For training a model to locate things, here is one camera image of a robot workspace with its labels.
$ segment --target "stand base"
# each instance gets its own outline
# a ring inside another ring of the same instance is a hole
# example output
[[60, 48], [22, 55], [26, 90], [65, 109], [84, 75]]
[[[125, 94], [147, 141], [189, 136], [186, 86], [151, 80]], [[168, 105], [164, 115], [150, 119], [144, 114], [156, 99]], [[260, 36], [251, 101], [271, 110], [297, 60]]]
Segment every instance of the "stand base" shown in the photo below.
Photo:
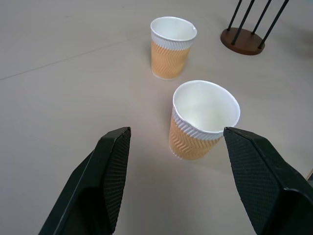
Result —
[[262, 38], [260, 38], [256, 34], [251, 34], [251, 31], [242, 29], [235, 45], [232, 45], [231, 42], [233, 41], [235, 34], [237, 33], [238, 28], [230, 28], [229, 31], [225, 29], [221, 34], [221, 42], [224, 44], [225, 47], [231, 49], [234, 52], [237, 52], [242, 55], [257, 55], [260, 54], [265, 44], [263, 44], [261, 49], [258, 49]]

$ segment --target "beige table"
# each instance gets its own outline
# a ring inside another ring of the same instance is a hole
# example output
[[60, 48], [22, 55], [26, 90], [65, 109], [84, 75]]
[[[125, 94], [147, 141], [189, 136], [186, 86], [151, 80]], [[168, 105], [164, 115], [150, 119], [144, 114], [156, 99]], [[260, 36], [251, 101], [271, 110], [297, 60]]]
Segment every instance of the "beige table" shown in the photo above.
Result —
[[[265, 2], [255, 3], [245, 28], [253, 29]], [[281, 4], [271, 4], [261, 36]], [[116, 235], [255, 234], [224, 140], [195, 162], [178, 160], [168, 147], [174, 90], [203, 79], [237, 98], [239, 128], [267, 137], [301, 174], [313, 167], [313, 4], [290, 2], [254, 57], [220, 42], [235, 6], [1, 1], [0, 234], [39, 232], [71, 172], [102, 135], [122, 126], [133, 136]], [[198, 29], [187, 66], [172, 82], [150, 69], [149, 24], [159, 16], [185, 18]]]

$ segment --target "black metal rod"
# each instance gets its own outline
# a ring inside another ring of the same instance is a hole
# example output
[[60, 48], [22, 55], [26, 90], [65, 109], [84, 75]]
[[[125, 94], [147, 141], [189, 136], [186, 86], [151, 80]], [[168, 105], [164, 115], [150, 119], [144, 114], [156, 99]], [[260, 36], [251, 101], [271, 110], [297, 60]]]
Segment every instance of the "black metal rod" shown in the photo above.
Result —
[[236, 33], [236, 35], [235, 35], [233, 41], [231, 42], [232, 45], [235, 45], [235, 43], [236, 43], [236, 41], [237, 41], [237, 38], [238, 38], [238, 36], [239, 36], [239, 34], [240, 34], [240, 31], [241, 31], [241, 29], [242, 29], [243, 26], [244, 26], [244, 23], [245, 23], [245, 21], [246, 21], [246, 18], [247, 18], [248, 15], [249, 15], [249, 12], [250, 12], [250, 10], [251, 10], [251, 7], [252, 7], [253, 3], [254, 3], [254, 0], [251, 0], [250, 5], [249, 5], [248, 9], [246, 10], [245, 16], [244, 16], [243, 20], [241, 21], [240, 26], [239, 26], [239, 28], [238, 28], [238, 30], [237, 30], [237, 33]]
[[237, 4], [237, 7], [236, 7], [236, 10], [235, 10], [235, 13], [234, 13], [234, 15], [233, 15], [233, 18], [231, 18], [231, 21], [230, 21], [230, 23], [229, 23], [229, 26], [228, 26], [228, 28], [227, 28], [227, 31], [229, 31], [229, 30], [230, 30], [230, 27], [231, 27], [231, 25], [232, 25], [232, 24], [233, 24], [233, 22], [234, 22], [234, 19], [235, 19], [236, 15], [237, 15], [238, 9], [239, 9], [240, 4], [241, 4], [241, 2], [242, 2], [242, 1], [243, 1], [243, 0], [239, 0], [239, 3]]
[[269, 27], [269, 29], [268, 29], [268, 31], [267, 31], [267, 33], [266, 33], [264, 39], [262, 40], [262, 42], [261, 42], [260, 45], [258, 46], [258, 49], [261, 49], [261, 48], [262, 48], [263, 44], [265, 43], [265, 40], [268, 38], [269, 33], [272, 31], [274, 25], [276, 24], [276, 22], [277, 22], [277, 20], [278, 20], [278, 18], [279, 18], [279, 16], [280, 16], [280, 14], [283, 12], [283, 10], [284, 10], [285, 6], [287, 5], [288, 1], [289, 1], [289, 0], [285, 0], [285, 1], [284, 1], [282, 7], [280, 8], [279, 12], [277, 13], [277, 15], [276, 15], [276, 17], [275, 17], [273, 23], [272, 23], [271, 26]]
[[266, 6], [265, 6], [265, 8], [264, 8], [264, 10], [263, 10], [263, 12], [262, 12], [260, 18], [259, 18], [259, 21], [258, 21], [258, 23], [256, 23], [256, 26], [255, 26], [255, 28], [254, 28], [254, 30], [253, 30], [253, 32], [252, 32], [251, 34], [255, 34], [255, 31], [256, 31], [256, 29], [259, 27], [259, 24], [260, 24], [260, 22], [261, 22], [261, 20], [262, 20], [262, 18], [263, 18], [263, 16], [264, 16], [264, 14], [265, 14], [265, 12], [267, 11], [268, 6], [269, 6], [269, 4], [270, 4], [271, 1], [272, 1], [272, 0], [268, 0], [268, 2], [266, 3]]

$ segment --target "disposable coffee cup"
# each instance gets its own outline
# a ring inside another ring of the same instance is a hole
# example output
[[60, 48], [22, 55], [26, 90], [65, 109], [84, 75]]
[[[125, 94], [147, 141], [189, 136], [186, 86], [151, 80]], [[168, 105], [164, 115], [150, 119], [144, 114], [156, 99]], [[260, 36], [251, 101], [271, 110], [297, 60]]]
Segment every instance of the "disposable coffee cup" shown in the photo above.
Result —
[[237, 100], [223, 87], [200, 80], [183, 83], [173, 95], [170, 148], [181, 159], [202, 158], [239, 117]]
[[161, 79], [174, 79], [185, 66], [197, 30], [177, 17], [157, 18], [150, 27], [152, 72]]

